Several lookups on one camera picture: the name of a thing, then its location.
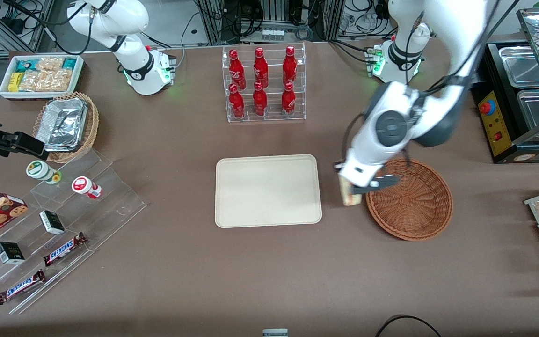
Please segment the coca-cola bottle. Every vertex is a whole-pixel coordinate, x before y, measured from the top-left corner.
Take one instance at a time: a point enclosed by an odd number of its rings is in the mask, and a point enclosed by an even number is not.
[[[268,72],[268,62],[263,56],[263,48],[255,48],[255,64],[253,64],[253,70],[255,71],[255,81],[260,81],[263,85],[263,89],[270,85],[270,75]]]
[[[239,90],[244,90],[247,87],[247,81],[244,79],[244,67],[238,59],[238,52],[231,49],[228,55],[230,56],[230,77]]]
[[[238,92],[238,87],[234,83],[230,83],[228,89],[230,90],[228,100],[230,101],[230,108],[233,111],[234,118],[243,119],[244,100],[242,99],[241,94]]]
[[[260,81],[255,82],[255,92],[253,92],[253,102],[255,103],[255,114],[264,117],[267,113],[268,96],[263,90],[263,84]]]
[[[297,78],[297,60],[295,59],[295,47],[289,45],[286,47],[286,58],[282,64],[282,82],[286,85],[288,82],[294,82]]]
[[[284,85],[282,93],[282,116],[291,118],[295,113],[295,93],[292,91],[292,82],[287,82]]]

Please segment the brown table surface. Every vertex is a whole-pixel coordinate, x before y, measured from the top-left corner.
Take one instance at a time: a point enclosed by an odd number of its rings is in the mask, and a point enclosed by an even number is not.
[[[539,164],[492,164],[470,98],[451,141],[410,147],[445,178],[455,212],[441,235],[405,242],[365,204],[342,205],[331,167],[344,128],[379,85],[364,64],[307,43],[307,120],[231,125],[221,50],[189,49],[176,84],[153,96],[126,85],[111,53],[83,56],[81,91],[101,115],[95,148],[148,207],[26,312],[0,307],[0,336],[250,337],[284,327],[291,337],[366,337],[395,314],[448,336],[539,336],[539,232],[523,204],[539,195]],[[413,80],[423,89],[449,59],[439,41],[425,55]],[[31,132],[42,106],[2,99],[0,122]],[[286,154],[317,158],[321,222],[218,228],[216,162]],[[30,160],[0,157],[1,192],[23,196],[36,184],[24,173]],[[403,333],[430,336],[401,321],[383,336]]]

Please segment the round wicker basket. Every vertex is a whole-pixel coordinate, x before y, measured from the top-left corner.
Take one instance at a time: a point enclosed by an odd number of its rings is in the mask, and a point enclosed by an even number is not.
[[[49,152],[49,158],[47,158],[48,161],[65,164],[72,158],[86,153],[93,146],[95,138],[97,137],[97,128],[99,127],[99,112],[97,111],[97,107],[94,105],[93,101],[87,95],[80,92],[73,92],[72,94],[58,96],[54,98],[54,100],[69,100],[71,98],[80,98],[88,104],[87,119],[86,122],[84,122],[83,138],[80,147],[74,152]],[[36,136],[36,132],[39,130],[39,125],[41,124],[41,118],[43,118],[44,112],[45,107],[41,109],[39,117],[36,118],[35,126],[32,128],[33,137]]]
[[[398,184],[369,192],[367,207],[388,233],[407,241],[431,239],[451,220],[453,200],[444,179],[432,168],[404,158],[388,161],[377,175],[396,175]]]

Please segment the beige tray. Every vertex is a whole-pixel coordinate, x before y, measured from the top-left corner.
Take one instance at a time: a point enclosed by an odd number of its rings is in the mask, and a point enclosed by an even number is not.
[[[219,227],[315,224],[320,220],[314,156],[227,158],[216,165]]]

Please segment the acrylic display stand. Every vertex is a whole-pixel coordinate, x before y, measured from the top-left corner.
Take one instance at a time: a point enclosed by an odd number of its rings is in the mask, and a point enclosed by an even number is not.
[[[0,230],[0,241],[17,243],[26,260],[18,265],[4,264],[0,260],[0,292],[19,284],[39,269],[43,269],[47,281],[16,295],[1,305],[2,310],[10,314],[26,310],[146,206],[110,165],[107,158],[91,150],[59,169],[62,181],[58,184],[41,182],[23,197],[28,211]],[[73,192],[71,184],[78,176],[87,176],[101,186],[102,195],[90,199]],[[58,214],[66,228],[63,234],[45,231],[39,217],[44,209]],[[88,241],[45,267],[43,257],[79,232],[83,232]]]
[[[295,47],[295,58],[297,59],[297,79],[294,82],[293,91],[297,96],[295,100],[295,111],[291,118],[282,116],[282,93],[284,92],[284,83],[282,82],[282,63],[286,56],[286,47],[292,45]],[[265,117],[259,117],[255,114],[253,104],[253,92],[255,91],[255,73],[253,64],[255,63],[255,48],[257,45],[231,45],[223,47],[222,51],[222,72],[224,78],[224,94],[226,96],[226,111],[229,122],[262,122],[262,121],[291,121],[293,119],[306,118],[306,56],[305,45],[302,43],[277,43],[264,44],[263,53],[268,62],[269,68],[269,86],[265,88],[268,97],[268,111]],[[228,52],[235,49],[238,52],[238,58],[244,66],[244,78],[247,81],[247,87],[240,91],[244,99],[244,119],[235,119],[230,109],[228,86],[232,83],[230,77],[230,58]]]

